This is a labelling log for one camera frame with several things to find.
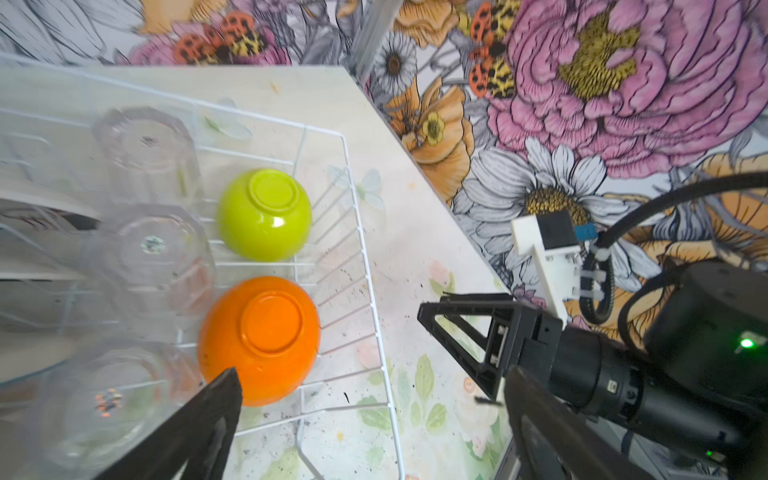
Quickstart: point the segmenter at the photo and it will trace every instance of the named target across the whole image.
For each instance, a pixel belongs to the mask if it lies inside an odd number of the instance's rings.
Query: daisy
[[[416,42],[402,33],[390,32],[373,62],[373,74],[381,88],[396,97],[416,76]]]
[[[479,152],[454,199],[454,213],[474,234],[493,264],[513,270],[527,259],[512,250],[510,220],[566,210],[575,226],[595,223],[604,230],[640,205],[635,200],[606,197],[595,192],[605,180],[605,163],[599,156],[576,162],[572,149],[561,145],[550,152],[533,137],[525,141],[528,161],[498,148]],[[656,223],[652,217],[643,225]],[[638,276],[650,278],[661,268],[638,246],[619,239],[611,248],[616,286],[636,292]]]

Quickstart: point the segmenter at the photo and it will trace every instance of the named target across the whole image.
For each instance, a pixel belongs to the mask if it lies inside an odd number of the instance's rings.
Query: transparent cup
[[[88,249],[91,272],[130,329],[171,342],[197,331],[214,300],[214,261],[203,227],[184,209],[121,210]]]
[[[113,339],[53,369],[22,428],[41,478],[92,478],[128,453],[199,390],[175,346]]]
[[[200,207],[200,167],[181,120],[154,108],[128,108],[108,112],[92,131],[117,206],[179,205],[193,213]]]

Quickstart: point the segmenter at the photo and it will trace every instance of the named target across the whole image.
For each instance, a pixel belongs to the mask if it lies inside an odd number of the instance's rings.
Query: white wire dish rack
[[[0,212],[0,280],[14,280],[2,283],[0,327],[89,336],[123,328],[98,285],[83,273],[81,245],[92,231],[74,228],[61,210],[108,215],[100,208],[109,192],[91,126],[113,108],[140,106],[187,115],[206,197],[196,214],[214,255],[217,294],[248,278],[282,276],[308,292],[320,316],[320,350],[310,376],[276,404],[243,409],[226,477],[259,478],[288,452],[303,461],[296,464],[297,478],[350,478],[354,472],[377,478],[395,470],[404,479],[358,198],[341,133],[0,53],[2,198],[11,198],[13,190],[12,200],[23,202],[22,193],[37,199]],[[206,126],[211,118],[236,121],[253,137],[216,134]],[[334,182],[329,166],[340,167],[349,181]],[[309,241],[291,261],[246,260],[217,234],[217,198],[239,173],[261,167],[291,174],[313,201]],[[176,344],[194,353],[195,341],[180,334]],[[378,350],[380,366],[361,367],[358,351],[365,348]],[[44,382],[49,374],[36,380]],[[370,381],[371,375],[383,382]],[[0,388],[0,412],[23,409],[35,390],[22,391]],[[380,428],[360,428],[359,417],[378,419]],[[370,449],[397,458],[398,465],[372,471],[366,463]]]

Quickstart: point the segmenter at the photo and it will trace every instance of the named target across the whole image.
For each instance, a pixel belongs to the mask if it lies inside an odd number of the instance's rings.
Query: yellow flower
[[[768,154],[744,158],[739,160],[735,167],[731,167],[727,154],[717,154],[702,162],[697,168],[701,175],[693,175],[690,181],[765,170],[768,170]],[[663,268],[718,257],[732,265],[749,268],[750,262],[768,261],[768,238],[756,234],[758,231],[768,232],[768,205],[759,200],[766,196],[768,196],[768,189],[765,188],[721,194],[720,202],[725,210],[724,213],[731,216],[730,221],[727,222],[723,221],[723,218],[708,204],[705,208],[712,224],[715,241],[653,240],[650,227],[635,229],[626,238],[645,250],[645,253]],[[691,208],[695,209],[696,204],[692,204]],[[729,246],[732,252],[723,255],[722,246]],[[632,307],[629,314],[630,334],[636,344],[642,345],[642,336],[653,324],[656,315],[664,308],[673,291],[673,287],[656,290],[640,299]],[[616,320],[624,304],[632,295],[633,293],[616,289],[611,317],[603,325],[592,327],[592,329],[621,341]],[[565,306],[569,315],[581,315],[578,300],[566,302]]]
[[[387,105],[389,126],[400,137],[429,183],[447,204],[469,173],[469,156],[475,151],[472,124],[464,118],[464,92],[450,87],[441,94],[436,78],[419,98],[414,79],[406,92]]]
[[[455,4],[464,0],[405,0],[393,26],[412,37],[421,48],[445,43],[445,37],[458,24]]]
[[[427,143],[433,147],[442,141],[445,136],[443,134],[444,130],[445,122],[436,111],[429,114],[426,121],[422,124],[422,135],[424,135]]]

